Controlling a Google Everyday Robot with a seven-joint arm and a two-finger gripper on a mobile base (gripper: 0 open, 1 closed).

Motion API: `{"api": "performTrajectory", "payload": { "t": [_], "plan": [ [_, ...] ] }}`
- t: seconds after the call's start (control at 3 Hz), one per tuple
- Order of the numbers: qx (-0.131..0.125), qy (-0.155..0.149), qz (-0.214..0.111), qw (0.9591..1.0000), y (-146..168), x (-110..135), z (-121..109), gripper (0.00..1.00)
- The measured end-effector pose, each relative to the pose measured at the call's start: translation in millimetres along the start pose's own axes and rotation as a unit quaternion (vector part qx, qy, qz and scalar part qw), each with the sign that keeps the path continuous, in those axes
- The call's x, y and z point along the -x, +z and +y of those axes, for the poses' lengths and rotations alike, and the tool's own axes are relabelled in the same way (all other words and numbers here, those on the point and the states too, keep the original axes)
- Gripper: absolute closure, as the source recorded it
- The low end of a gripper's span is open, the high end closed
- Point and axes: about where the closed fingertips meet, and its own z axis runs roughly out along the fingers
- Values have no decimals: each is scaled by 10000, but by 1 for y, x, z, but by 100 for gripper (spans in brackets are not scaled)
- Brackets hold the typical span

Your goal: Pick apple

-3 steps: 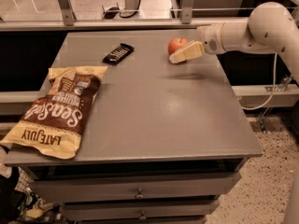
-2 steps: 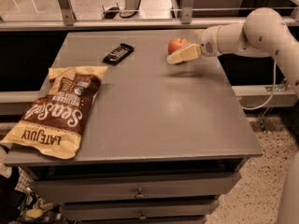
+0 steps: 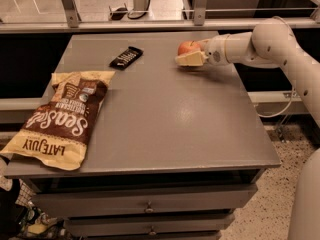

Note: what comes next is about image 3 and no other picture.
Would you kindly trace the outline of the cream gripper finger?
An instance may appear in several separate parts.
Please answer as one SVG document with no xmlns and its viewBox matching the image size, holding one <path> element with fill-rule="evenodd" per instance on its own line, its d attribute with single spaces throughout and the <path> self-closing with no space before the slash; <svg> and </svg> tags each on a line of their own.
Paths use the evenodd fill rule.
<svg viewBox="0 0 320 240">
<path fill-rule="evenodd" d="M 207 56 L 202 51 L 193 51 L 179 55 L 175 61 L 180 66 L 202 66 L 207 60 Z"/>
</svg>

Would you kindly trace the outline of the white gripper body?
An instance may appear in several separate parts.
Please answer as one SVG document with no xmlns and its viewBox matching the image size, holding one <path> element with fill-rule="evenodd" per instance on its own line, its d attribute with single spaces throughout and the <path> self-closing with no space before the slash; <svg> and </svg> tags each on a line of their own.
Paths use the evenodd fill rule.
<svg viewBox="0 0 320 240">
<path fill-rule="evenodd" d="M 203 39 L 199 41 L 202 61 L 204 64 L 211 65 L 227 65 L 229 61 L 226 55 L 226 41 L 229 34 L 216 35 L 210 39 Z"/>
</svg>

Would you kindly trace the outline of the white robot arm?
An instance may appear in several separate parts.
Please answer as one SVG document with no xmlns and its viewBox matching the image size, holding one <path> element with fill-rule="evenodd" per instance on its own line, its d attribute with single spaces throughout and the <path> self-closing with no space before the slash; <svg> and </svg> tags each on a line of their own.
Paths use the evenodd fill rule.
<svg viewBox="0 0 320 240">
<path fill-rule="evenodd" d="M 250 32 L 186 41 L 178 48 L 180 66 L 240 63 L 279 67 L 320 125 L 320 63 L 305 52 L 280 17 L 261 21 Z M 320 240 L 320 149 L 304 164 L 295 192 L 288 240 Z"/>
</svg>

